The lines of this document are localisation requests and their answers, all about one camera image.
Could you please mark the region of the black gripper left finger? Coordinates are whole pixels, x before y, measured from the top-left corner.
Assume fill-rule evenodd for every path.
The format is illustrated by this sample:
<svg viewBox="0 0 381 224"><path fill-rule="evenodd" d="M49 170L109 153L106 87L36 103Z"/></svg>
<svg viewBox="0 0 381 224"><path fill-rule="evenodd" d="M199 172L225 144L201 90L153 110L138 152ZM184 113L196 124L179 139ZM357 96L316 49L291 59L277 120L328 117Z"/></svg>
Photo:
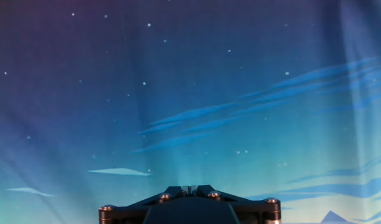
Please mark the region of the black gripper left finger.
<svg viewBox="0 0 381 224"><path fill-rule="evenodd" d="M103 205L99 208L99 224L124 223L130 218L144 218L151 207L174 199L183 198L190 186L170 186L164 192L125 207Z"/></svg>

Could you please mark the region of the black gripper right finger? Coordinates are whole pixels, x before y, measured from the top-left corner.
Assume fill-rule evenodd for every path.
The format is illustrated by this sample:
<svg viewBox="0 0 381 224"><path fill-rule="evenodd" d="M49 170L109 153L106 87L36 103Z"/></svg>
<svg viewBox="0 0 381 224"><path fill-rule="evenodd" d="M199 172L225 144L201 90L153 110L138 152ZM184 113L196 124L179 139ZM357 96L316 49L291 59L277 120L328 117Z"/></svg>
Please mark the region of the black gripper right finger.
<svg viewBox="0 0 381 224"><path fill-rule="evenodd" d="M281 224L281 202L274 197L250 200L218 191L210 185L191 185L190 195L228 203L240 223Z"/></svg>

